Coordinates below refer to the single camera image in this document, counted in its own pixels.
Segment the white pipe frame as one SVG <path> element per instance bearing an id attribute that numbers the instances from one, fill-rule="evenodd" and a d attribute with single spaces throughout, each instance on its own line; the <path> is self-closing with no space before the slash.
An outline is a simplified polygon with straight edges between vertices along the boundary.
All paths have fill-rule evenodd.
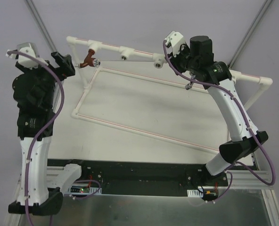
<path id="1" fill-rule="evenodd" d="M 238 149 L 244 156 L 257 149 L 263 149 L 262 144 L 268 140 L 265 131 L 259 131 L 247 114 L 247 110 L 273 83 L 267 77 L 256 77 L 230 70 L 224 62 L 215 62 L 213 43 L 208 36 L 195 36 L 187 44 L 179 32 L 171 32 L 163 41 L 163 54 L 148 53 L 124 46 L 114 46 L 95 40 L 83 40 L 68 36 L 66 38 L 78 72 L 84 84 L 84 93 L 74 109 L 77 114 L 85 97 L 88 95 L 99 72 L 106 72 L 93 55 L 100 49 L 119 52 L 122 60 L 130 56 L 148 58 L 154 62 L 155 68 L 162 68 L 165 63 L 188 81 L 186 90 L 199 84 L 212 96 L 217 103 L 228 127 L 231 141 L 220 146 L 220 152 Z M 259 85 L 257 92 L 242 104 L 235 90 L 237 81 L 255 82 Z"/>

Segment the brown water faucet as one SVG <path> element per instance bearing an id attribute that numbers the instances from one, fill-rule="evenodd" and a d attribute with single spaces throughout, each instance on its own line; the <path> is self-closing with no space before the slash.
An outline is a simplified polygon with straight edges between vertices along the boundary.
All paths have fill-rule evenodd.
<path id="1" fill-rule="evenodd" d="M 101 65 L 101 62 L 100 62 L 99 59 L 96 59 L 96 58 L 93 57 L 94 54 L 95 54 L 95 51 L 92 50 L 92 49 L 89 49 L 88 54 L 85 57 L 83 63 L 75 64 L 74 67 L 85 68 L 87 66 L 90 66 L 90 67 L 98 68 Z"/>

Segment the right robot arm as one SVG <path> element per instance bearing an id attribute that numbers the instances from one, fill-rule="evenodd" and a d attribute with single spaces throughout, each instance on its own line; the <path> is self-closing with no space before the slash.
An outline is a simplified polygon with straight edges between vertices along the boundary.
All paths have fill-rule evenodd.
<path id="1" fill-rule="evenodd" d="M 200 84 L 214 99 L 227 124 L 230 141 L 220 145 L 219 153 L 203 166 L 201 181 L 213 185 L 225 169 L 262 148 L 268 140 L 266 131 L 260 131 L 250 120 L 235 89 L 227 65 L 214 60 L 213 42 L 208 36 L 194 36 L 186 43 L 179 32 L 170 33 L 163 48 L 172 48 L 165 59 L 176 75 L 186 79 L 189 90 Z"/>

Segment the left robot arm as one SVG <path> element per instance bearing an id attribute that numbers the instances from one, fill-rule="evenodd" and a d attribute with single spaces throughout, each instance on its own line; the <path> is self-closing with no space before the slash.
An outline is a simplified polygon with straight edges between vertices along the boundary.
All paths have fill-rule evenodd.
<path id="1" fill-rule="evenodd" d="M 88 171 L 68 164 L 50 182 L 47 181 L 48 151 L 53 135 L 55 88 L 75 75 L 70 55 L 52 52 L 57 67 L 36 56 L 32 50 L 9 50 L 22 72 L 12 83 L 13 98 L 19 109 L 17 133 L 22 150 L 21 186 L 17 199 L 8 206 L 10 214 L 36 216 L 58 214 L 65 192 L 76 181 L 84 183 Z"/>

